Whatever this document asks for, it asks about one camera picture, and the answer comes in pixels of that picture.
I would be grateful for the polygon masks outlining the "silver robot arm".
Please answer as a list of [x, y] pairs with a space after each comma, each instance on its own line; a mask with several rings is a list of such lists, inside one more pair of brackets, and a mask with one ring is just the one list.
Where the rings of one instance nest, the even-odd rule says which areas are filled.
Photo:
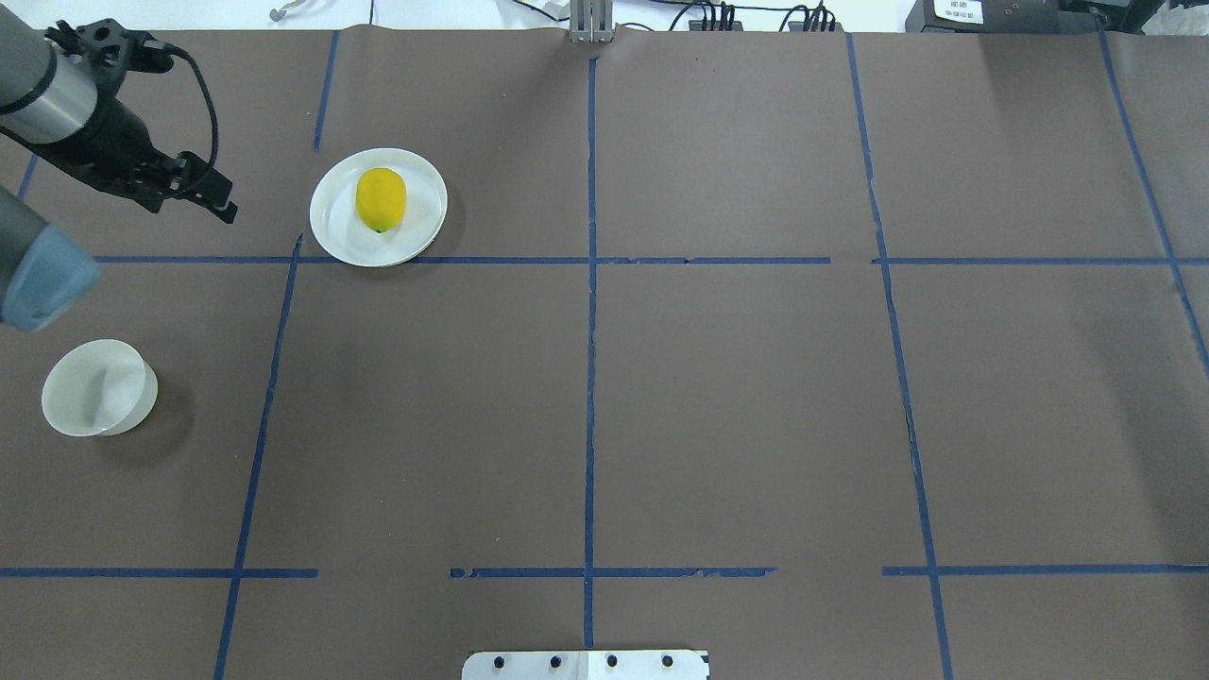
[[[209, 154], [168, 155], [146, 123], [118, 99], [129, 73], [169, 73], [184, 60], [209, 119]], [[2, 8], [2, 134], [34, 159], [144, 211], [183, 198], [230, 224], [232, 181], [216, 169], [216, 108], [199, 65], [177, 44], [112, 19], [44, 30]], [[64, 229], [2, 191], [2, 323], [39, 332], [77, 304], [100, 276], [98, 263]]]

